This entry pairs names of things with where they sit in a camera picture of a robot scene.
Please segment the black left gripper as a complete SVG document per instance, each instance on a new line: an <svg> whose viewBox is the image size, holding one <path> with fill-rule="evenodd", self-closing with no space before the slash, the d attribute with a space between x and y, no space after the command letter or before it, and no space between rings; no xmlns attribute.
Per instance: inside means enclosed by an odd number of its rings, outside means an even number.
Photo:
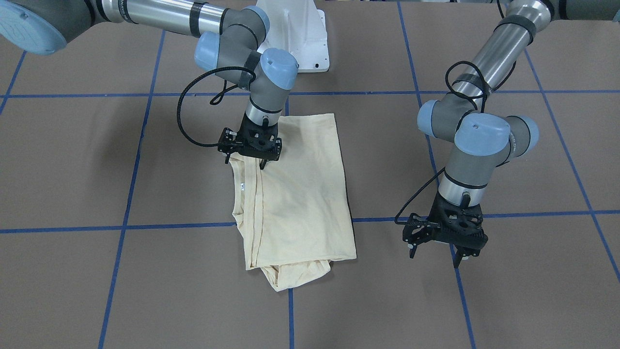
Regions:
<svg viewBox="0 0 620 349"><path fill-rule="evenodd" d="M482 227L483 214L480 204L462 208L444 199L436 193L428 220L416 213L410 214L403 228L403 241L409 247L409 257L414 258L419 245L432 239L456 245L452 259L454 268L459 268L461 261L470 256L478 256L489 237ZM432 223L439 228L432 228Z"/></svg>

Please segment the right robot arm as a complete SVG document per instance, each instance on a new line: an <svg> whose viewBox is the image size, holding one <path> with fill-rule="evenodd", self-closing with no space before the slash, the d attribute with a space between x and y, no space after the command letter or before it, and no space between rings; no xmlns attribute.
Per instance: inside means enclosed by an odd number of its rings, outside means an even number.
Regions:
<svg viewBox="0 0 620 349"><path fill-rule="evenodd" d="M225 128L213 144L220 153L259 159L261 168L277 161L282 151L279 118L292 90L298 62L288 51L259 51L270 33L262 8L240 10L197 0L3 0L1 34L28 53L51 55L100 23L129 23L161 29L197 41L193 58L203 74L180 93L176 121L180 133L193 139L182 124L182 104L202 79L217 76L224 88L213 99L217 105L227 92L243 89L249 100L237 131Z"/></svg>

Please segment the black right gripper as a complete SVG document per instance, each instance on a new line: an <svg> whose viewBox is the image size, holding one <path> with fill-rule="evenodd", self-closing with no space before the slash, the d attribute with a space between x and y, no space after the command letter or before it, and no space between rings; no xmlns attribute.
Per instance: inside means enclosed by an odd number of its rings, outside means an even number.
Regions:
<svg viewBox="0 0 620 349"><path fill-rule="evenodd" d="M282 150L282 141L278 137L278 124L258 125L249 119L243 119L239 132L224 128L217 143L217 150L225 156L224 163L230 163L233 153L261 159L260 170L264 170L270 161L278 161Z"/></svg>

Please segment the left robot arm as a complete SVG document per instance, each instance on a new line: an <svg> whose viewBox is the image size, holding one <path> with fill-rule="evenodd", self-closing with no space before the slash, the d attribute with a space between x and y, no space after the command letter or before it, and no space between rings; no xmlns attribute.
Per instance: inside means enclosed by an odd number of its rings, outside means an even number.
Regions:
<svg viewBox="0 0 620 349"><path fill-rule="evenodd" d="M490 113L491 94L500 89L536 35L559 20L619 20L617 0L511 0L503 18L477 55L447 69L448 92L425 102L417 115L419 130L452 143L446 166L433 176L438 188L427 218L412 213L403 241L414 258L418 247L438 241L455 247L454 268L485 247L482 198L494 170L530 152L540 139L531 117Z"/></svg>

